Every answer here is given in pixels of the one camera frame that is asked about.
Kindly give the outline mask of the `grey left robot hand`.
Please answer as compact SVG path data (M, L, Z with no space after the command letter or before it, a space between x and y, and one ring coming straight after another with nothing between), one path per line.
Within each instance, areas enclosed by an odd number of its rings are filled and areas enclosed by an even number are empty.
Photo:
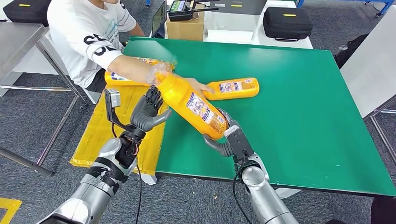
M161 92L152 85L134 108L130 117L131 124L144 132L148 132L157 125L164 123L170 118L172 110L167 109L165 112L158 114L162 104Z

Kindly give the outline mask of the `person's right hand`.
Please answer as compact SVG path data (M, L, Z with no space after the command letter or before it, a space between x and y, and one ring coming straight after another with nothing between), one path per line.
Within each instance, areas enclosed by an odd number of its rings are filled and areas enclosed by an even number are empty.
M205 97L205 93L214 93L214 90L206 85L198 82L194 78L187 78L187 77L181 77L180 75L174 74L176 77L183 79L184 81L188 82L193 89L195 89L201 96Z

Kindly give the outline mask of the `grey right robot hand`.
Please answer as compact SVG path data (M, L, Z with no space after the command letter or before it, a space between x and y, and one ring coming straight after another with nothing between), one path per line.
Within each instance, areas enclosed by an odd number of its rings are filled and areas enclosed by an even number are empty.
M223 109L216 107L216 109L221 112L222 115L225 116L226 120L228 123L230 123L228 125L228 128L236 125L238 127L240 127L240 124L237 120L234 120L233 118L231 118L231 116L224 111ZM233 151L232 146L230 145L230 143L227 141L226 143L219 143L216 140L213 140L209 135L207 134L203 134L202 135L205 143L211 147L212 149L214 149L215 151L217 151L218 153L220 153L222 156L225 157L230 157L233 156L235 154L235 152Z

